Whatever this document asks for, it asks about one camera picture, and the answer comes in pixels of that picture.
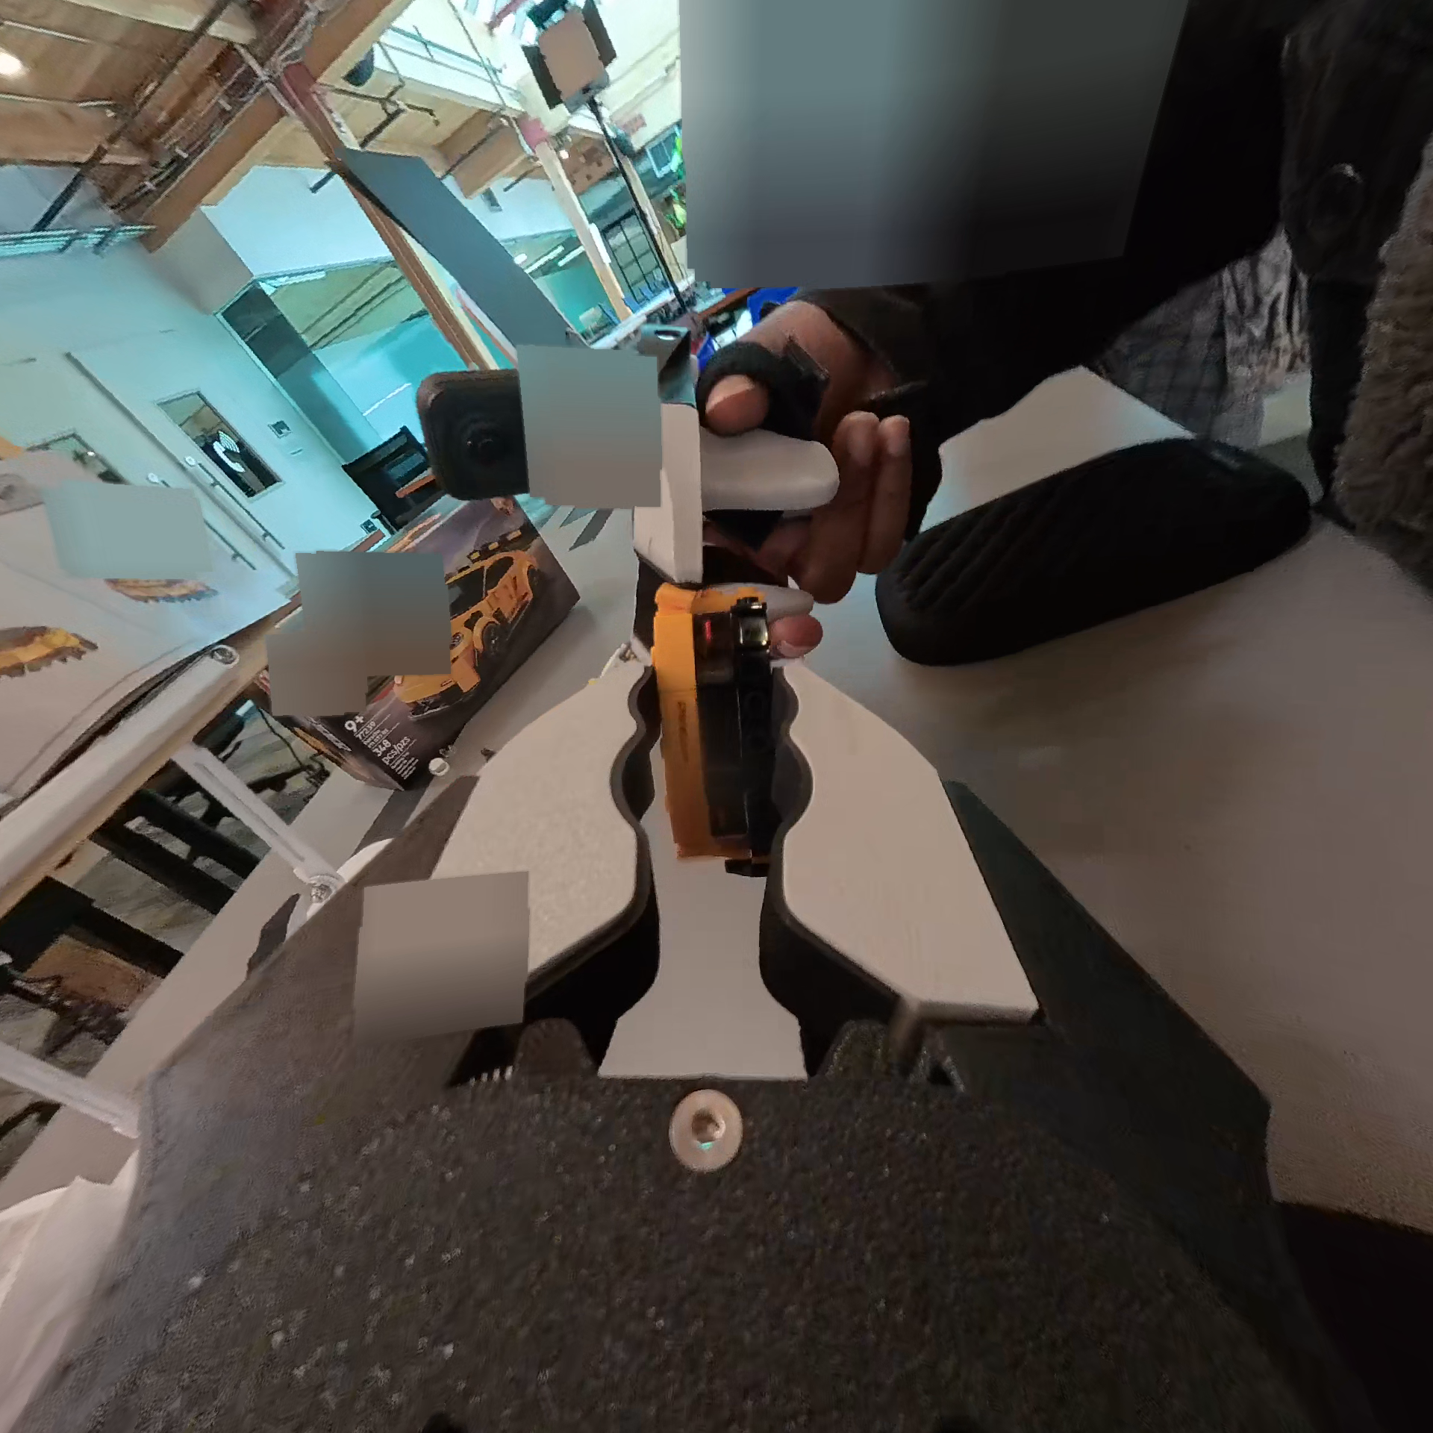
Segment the clear bag of dark pieces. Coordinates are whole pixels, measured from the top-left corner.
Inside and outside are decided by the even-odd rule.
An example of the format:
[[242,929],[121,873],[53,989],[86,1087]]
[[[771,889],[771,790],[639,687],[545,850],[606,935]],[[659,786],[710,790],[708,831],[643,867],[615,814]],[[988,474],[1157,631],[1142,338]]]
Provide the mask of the clear bag of dark pieces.
[[131,1199],[139,1155],[110,1183],[71,1179],[0,1213],[0,1427],[12,1429],[74,1335]]

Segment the yellow car lego box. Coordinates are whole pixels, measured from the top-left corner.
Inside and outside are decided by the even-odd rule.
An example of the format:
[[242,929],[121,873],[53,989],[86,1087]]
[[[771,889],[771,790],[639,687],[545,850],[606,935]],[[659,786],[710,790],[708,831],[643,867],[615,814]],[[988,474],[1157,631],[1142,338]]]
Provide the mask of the yellow car lego box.
[[439,499],[380,552],[439,552],[450,608],[448,673],[382,673],[368,708],[337,717],[282,717],[329,767],[386,790],[428,782],[481,703],[575,612],[578,586],[519,498]]

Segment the orange black lego car assembly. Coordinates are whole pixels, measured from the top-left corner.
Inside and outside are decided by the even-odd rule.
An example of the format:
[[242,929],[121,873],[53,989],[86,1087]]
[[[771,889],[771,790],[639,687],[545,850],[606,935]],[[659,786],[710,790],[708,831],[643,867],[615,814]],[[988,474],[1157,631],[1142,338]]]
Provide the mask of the orange black lego car assembly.
[[768,635],[756,583],[655,594],[652,669],[674,850],[745,877],[768,873],[778,826]]

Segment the dark partition panel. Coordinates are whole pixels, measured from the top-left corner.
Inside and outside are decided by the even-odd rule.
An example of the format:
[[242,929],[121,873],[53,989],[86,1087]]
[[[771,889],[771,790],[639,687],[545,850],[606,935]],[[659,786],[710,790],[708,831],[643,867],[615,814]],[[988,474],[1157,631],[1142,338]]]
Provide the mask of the dark partition panel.
[[529,347],[582,349],[582,335],[529,279],[475,213],[411,153],[343,145],[337,166],[454,279],[479,324],[505,353]]

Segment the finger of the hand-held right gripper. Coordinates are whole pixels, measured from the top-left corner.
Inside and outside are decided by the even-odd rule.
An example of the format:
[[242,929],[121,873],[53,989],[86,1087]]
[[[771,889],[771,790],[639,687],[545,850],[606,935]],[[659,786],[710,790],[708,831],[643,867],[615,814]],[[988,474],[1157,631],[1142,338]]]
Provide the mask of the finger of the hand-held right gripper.
[[633,513],[636,612],[633,653],[652,663],[655,597],[659,583],[705,586],[701,423],[695,405],[659,405],[657,506]]

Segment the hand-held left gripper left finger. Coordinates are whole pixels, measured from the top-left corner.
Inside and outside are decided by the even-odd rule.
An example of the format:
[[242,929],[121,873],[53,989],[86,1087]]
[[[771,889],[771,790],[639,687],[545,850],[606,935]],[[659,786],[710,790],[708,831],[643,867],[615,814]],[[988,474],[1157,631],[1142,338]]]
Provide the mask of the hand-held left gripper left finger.
[[512,734],[479,772],[434,865],[439,880],[529,873],[529,995],[624,935],[649,853],[624,794],[643,753],[649,663],[608,659],[578,694]]

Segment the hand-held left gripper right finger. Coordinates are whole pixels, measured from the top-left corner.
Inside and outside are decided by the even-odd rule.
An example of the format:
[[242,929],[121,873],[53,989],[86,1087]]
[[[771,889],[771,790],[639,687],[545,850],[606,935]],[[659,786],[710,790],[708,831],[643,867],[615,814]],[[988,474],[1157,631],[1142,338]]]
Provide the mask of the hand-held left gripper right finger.
[[776,690],[766,991],[796,1018],[801,1071],[852,1023],[884,1024],[898,1062],[926,1028],[1030,1024],[1037,996],[934,767],[799,659]]

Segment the black office chair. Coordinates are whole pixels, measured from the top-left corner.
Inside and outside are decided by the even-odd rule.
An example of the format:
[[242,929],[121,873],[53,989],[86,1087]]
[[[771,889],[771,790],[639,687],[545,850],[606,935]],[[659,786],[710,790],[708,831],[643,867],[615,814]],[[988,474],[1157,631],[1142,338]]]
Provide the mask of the black office chair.
[[441,498],[441,489],[428,473],[426,446],[407,427],[343,463],[343,470],[394,533],[416,520]]

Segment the lego instruction booklet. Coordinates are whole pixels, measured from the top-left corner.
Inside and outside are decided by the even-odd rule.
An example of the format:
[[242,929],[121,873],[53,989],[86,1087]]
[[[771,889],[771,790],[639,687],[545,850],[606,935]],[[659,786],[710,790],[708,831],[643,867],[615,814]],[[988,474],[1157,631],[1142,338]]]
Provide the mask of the lego instruction booklet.
[[169,667],[285,606],[193,489],[100,480],[35,452],[0,470],[0,790],[35,790]]

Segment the person's right forearm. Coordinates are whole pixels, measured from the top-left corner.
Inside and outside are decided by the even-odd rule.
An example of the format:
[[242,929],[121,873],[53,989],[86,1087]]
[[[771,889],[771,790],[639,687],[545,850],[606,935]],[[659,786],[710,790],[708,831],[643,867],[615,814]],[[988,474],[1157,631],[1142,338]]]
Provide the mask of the person's right forearm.
[[937,443],[1043,378],[1091,368],[1181,287],[1286,234],[1307,280],[1313,457],[1331,463],[1361,363],[1378,255],[1429,124],[1429,4],[1191,4],[1119,259],[799,290],[904,374],[921,531]]

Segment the grey fleece jacket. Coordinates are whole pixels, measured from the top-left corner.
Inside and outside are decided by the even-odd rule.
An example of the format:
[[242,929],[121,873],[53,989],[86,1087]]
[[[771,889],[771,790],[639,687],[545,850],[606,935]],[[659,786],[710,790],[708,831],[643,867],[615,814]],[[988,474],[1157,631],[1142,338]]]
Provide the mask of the grey fleece jacket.
[[1351,531],[1433,583],[1433,148],[1380,249],[1361,374],[1333,466]]

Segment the blue plaid cloth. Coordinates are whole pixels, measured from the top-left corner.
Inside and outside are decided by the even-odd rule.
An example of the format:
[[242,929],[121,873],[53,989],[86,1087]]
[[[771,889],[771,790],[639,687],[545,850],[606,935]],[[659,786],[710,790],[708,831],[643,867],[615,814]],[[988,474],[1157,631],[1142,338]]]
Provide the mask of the blue plaid cloth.
[[1308,368],[1307,280],[1286,234],[1115,335],[1091,369],[1199,437],[1255,446],[1266,398]]

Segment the person's right hand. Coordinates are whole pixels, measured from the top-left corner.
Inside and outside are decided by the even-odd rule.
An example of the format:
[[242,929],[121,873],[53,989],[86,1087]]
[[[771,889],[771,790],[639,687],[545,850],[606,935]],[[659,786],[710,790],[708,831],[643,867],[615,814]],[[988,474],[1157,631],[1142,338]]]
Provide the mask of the person's right hand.
[[838,494],[813,515],[780,519],[760,547],[708,519],[708,577],[718,572],[716,549],[728,549],[728,572],[799,586],[809,598],[789,603],[789,615],[771,617],[771,645],[809,653],[822,642],[813,603],[829,606],[849,594],[859,575],[884,572],[901,549],[914,494],[914,437],[904,410],[876,414],[874,401],[926,374],[904,374],[870,349],[849,324],[817,303],[793,295],[745,333],[746,347],[783,355],[793,342],[824,374],[814,437],[838,463]]

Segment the wooden pillar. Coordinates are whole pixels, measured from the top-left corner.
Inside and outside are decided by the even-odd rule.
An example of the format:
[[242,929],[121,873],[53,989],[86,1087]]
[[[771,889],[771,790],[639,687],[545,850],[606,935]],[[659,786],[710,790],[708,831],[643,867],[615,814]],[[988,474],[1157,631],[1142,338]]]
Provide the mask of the wooden pillar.
[[572,178],[566,174],[566,160],[559,157],[559,148],[556,148],[552,135],[535,117],[519,117],[516,130],[519,130],[525,148],[538,157],[541,169],[545,174],[545,183],[549,183],[549,188],[556,193],[556,204],[561,205],[566,219],[572,222],[572,229],[575,229],[575,234],[578,234],[578,240],[579,240],[579,248],[582,248],[582,253],[585,253],[585,259],[589,259],[589,264],[592,264],[592,270],[596,270],[596,279],[598,279],[618,320],[633,319],[633,308],[629,308],[629,303],[624,295],[615,261],[611,261],[596,224],[582,213],[582,204],[579,204],[579,197],[578,197],[578,192],[575,192],[575,184],[572,184]]
[[339,111],[329,105],[327,92],[311,76],[311,71],[303,62],[286,62],[277,71],[272,89],[277,92],[286,113],[295,117],[303,130],[316,138],[316,145],[329,164],[329,174],[343,178],[355,204],[365,211],[368,222],[382,237],[402,273],[424,299],[428,319],[454,347],[460,363],[469,369],[496,369],[493,349],[481,335],[456,280],[347,177],[343,153],[355,148],[355,135],[347,124],[339,117]]

